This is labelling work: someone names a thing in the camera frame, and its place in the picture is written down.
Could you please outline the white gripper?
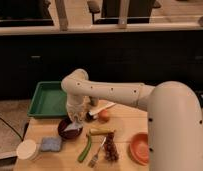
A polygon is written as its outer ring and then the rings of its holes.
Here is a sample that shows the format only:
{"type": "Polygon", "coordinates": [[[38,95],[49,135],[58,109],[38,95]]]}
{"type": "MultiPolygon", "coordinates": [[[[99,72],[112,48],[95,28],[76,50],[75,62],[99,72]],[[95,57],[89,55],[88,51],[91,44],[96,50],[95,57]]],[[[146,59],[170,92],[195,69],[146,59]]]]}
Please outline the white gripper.
{"type": "Polygon", "coordinates": [[[85,115],[88,111],[84,103],[82,104],[67,103],[66,110],[67,110],[68,117],[72,122],[74,122],[75,119],[78,119],[79,122],[82,122],[85,119],[85,115]]]}

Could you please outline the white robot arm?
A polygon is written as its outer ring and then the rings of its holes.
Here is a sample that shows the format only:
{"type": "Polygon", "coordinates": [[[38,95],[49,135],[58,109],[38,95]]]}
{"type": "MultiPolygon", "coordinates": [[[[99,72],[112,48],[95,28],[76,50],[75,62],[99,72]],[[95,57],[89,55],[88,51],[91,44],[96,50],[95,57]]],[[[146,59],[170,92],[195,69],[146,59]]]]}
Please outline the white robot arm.
{"type": "Polygon", "coordinates": [[[147,112],[149,171],[203,171],[203,119],[194,91],[177,81],[156,86],[107,83],[76,69],[61,82],[70,116],[80,114],[86,96],[147,112]]]}

